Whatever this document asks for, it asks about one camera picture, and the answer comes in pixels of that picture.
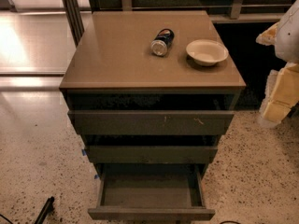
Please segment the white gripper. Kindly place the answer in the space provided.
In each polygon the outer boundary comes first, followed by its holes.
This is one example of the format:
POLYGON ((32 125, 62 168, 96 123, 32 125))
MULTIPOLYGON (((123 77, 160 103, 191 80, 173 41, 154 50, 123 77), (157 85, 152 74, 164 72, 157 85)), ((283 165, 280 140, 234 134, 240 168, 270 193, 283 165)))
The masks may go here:
POLYGON ((256 38, 261 45, 275 44, 278 58, 287 63, 279 71, 271 70, 266 81, 258 122, 274 128, 299 102, 299 0, 275 23, 256 38))

